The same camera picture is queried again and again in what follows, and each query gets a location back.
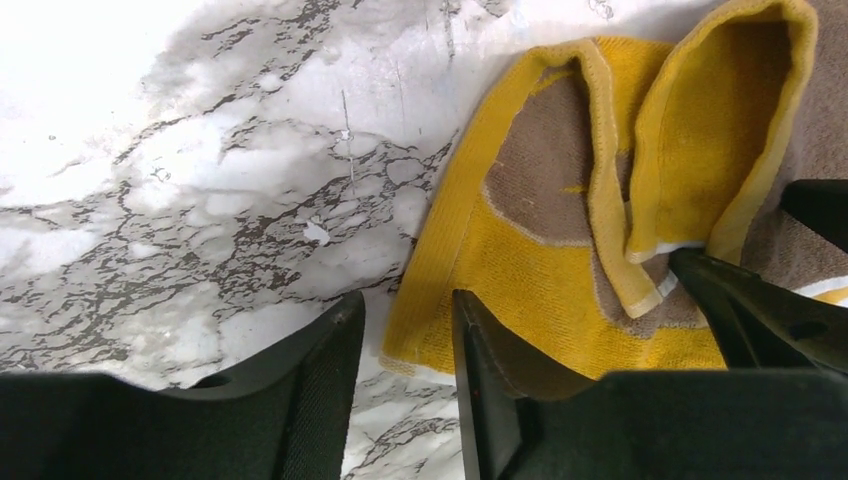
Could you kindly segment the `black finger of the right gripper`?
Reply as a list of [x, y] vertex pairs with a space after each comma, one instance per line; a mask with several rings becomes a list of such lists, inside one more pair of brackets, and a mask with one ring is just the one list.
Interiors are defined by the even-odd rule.
[[847, 309], [749, 270], [682, 249], [669, 266], [705, 316], [730, 369], [818, 368], [847, 373]]
[[847, 252], [847, 180], [804, 179], [789, 183], [780, 202], [784, 212]]

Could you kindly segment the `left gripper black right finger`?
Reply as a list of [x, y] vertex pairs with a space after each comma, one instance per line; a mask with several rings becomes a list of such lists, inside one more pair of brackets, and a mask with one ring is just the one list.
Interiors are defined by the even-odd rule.
[[591, 381], [452, 295], [469, 479], [843, 479], [847, 381], [820, 370], [624, 371]]

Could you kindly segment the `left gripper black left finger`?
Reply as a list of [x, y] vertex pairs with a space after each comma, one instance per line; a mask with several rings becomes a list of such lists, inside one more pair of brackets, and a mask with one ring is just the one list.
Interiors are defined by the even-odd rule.
[[5, 479], [336, 479], [365, 327], [360, 292], [181, 389], [95, 373], [1, 377]]

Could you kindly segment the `brown yellow cloth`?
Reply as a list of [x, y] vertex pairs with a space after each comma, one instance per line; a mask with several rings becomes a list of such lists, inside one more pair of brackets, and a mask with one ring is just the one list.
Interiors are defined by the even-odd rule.
[[452, 294], [590, 379], [720, 369], [669, 266], [681, 248], [845, 306], [847, 257], [779, 207], [847, 175], [847, 5], [727, 1], [677, 43], [536, 47], [451, 159], [388, 318], [381, 364], [454, 370]]

